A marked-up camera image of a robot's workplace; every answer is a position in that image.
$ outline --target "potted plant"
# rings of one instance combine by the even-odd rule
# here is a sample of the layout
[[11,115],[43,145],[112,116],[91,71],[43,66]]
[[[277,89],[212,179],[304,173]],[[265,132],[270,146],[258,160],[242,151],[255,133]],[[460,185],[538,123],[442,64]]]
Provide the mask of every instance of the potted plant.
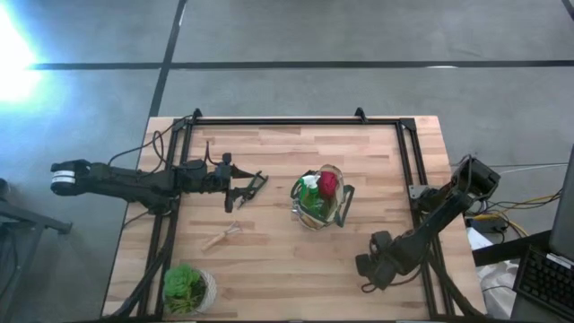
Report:
[[183,264],[165,274],[163,299],[172,314],[204,313],[216,294],[215,280],[203,270]]

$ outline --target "yellow cable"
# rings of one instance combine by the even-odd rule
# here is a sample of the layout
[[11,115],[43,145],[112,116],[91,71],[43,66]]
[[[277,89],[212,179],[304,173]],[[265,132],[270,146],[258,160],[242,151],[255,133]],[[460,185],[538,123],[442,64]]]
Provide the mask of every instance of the yellow cable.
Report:
[[505,213],[505,212],[507,212],[508,210],[523,210],[523,208],[517,207],[517,206],[518,206],[518,205],[523,205],[523,204],[526,204],[526,203],[532,203],[532,202],[536,202],[536,201],[541,201],[541,200],[545,200],[545,199],[550,200],[550,198],[555,197],[555,196],[556,196],[555,194],[552,194],[552,195],[549,195],[549,196],[541,196],[541,197],[531,198],[531,199],[526,200],[526,201],[524,201],[524,202],[515,203],[515,204],[514,204],[513,206],[511,206],[511,207],[503,207],[503,210],[500,210],[500,211],[498,211],[497,213],[492,214],[492,215],[501,215],[502,213]]
[[[504,221],[506,221],[506,219],[504,217],[502,217],[500,215],[500,213],[477,215],[473,218],[473,220],[481,221],[481,220],[488,220],[488,219],[493,219],[493,218],[501,218]],[[520,226],[518,223],[515,223],[512,220],[509,220],[509,224],[512,225],[513,227],[515,227],[518,231],[522,232],[522,234],[524,234],[525,236],[528,236],[528,232],[526,232],[526,230],[522,226]]]

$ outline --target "wooden table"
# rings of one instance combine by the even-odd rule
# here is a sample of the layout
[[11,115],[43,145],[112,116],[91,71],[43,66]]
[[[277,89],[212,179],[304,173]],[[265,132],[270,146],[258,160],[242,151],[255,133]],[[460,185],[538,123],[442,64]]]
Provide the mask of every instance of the wooden table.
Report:
[[[154,130],[171,125],[172,119],[152,118],[145,141],[151,140]],[[415,119],[430,185],[441,186],[449,181],[450,168],[439,120]],[[164,140],[167,147],[169,136]],[[189,159],[203,158],[207,141],[213,159],[232,153],[238,167],[249,172],[262,170],[269,181],[253,201],[232,214],[224,212],[222,194],[183,195],[172,265],[189,263],[202,268],[213,274],[218,288],[215,304],[204,316],[194,319],[428,317],[420,277],[384,292],[365,294],[360,286],[367,280],[357,275],[354,264],[356,255],[368,252],[374,231],[391,231],[396,236],[413,227],[393,127],[194,127]],[[411,169],[415,171],[413,160],[411,155]],[[151,146],[143,149],[142,170],[153,169],[157,162]],[[326,163],[339,167],[345,183],[355,186],[354,199],[344,228],[332,225],[323,231],[308,231],[291,214],[289,192],[301,174]],[[246,185],[243,180],[233,183]],[[126,220],[142,211],[141,205],[131,204]],[[200,250],[233,221],[239,222],[242,232],[205,253]],[[117,309],[142,277],[152,222],[151,216],[144,217],[123,230],[103,314]],[[450,276],[463,295],[484,311],[462,217],[440,234],[440,240]],[[433,278],[440,304],[438,280]],[[396,281],[404,279],[398,276]],[[156,291],[157,284],[152,288],[148,311],[153,311]]]

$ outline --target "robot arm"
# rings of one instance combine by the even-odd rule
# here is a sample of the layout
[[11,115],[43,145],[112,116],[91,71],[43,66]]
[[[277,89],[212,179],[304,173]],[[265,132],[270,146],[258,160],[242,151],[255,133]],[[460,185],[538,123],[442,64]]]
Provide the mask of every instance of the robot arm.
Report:
[[431,240],[459,214],[476,201],[488,199],[498,186],[500,176],[475,158],[467,159],[441,189],[426,188],[413,201],[414,208],[426,212],[421,225],[391,239],[388,231],[371,235],[370,254],[355,258],[359,275],[385,290],[396,274],[407,275],[420,265]]
[[[156,215],[171,211],[174,199],[181,193],[221,192],[225,193],[225,211],[230,213],[238,197],[245,203],[267,182],[267,176],[261,176],[261,172],[253,175],[230,163],[231,154],[225,153],[212,172],[207,172],[202,160],[188,161],[169,170],[145,172],[101,162],[65,161],[52,164],[54,174],[50,188],[60,196],[95,193],[123,198],[128,203],[140,202]],[[231,189],[232,178],[252,178],[252,181],[247,188]]]

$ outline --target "concrete floor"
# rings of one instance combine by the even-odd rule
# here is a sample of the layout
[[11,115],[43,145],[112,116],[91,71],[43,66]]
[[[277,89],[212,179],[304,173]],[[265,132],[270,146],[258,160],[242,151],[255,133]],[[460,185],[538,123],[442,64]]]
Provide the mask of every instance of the concrete floor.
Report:
[[[22,0],[0,3],[23,40],[0,66],[161,62],[177,0]],[[0,22],[5,29],[5,22]],[[190,0],[174,61],[574,59],[574,22],[559,0]],[[473,153],[496,170],[567,162],[574,143],[574,69],[171,71],[160,116],[438,115],[450,160]],[[52,162],[105,162],[142,142],[158,70],[3,73],[0,177],[13,201],[74,222],[48,231],[13,321],[98,317],[126,203],[55,196]],[[135,167],[136,154],[117,160]],[[503,175],[493,200],[561,187],[565,167]],[[556,205],[510,214],[529,232]]]

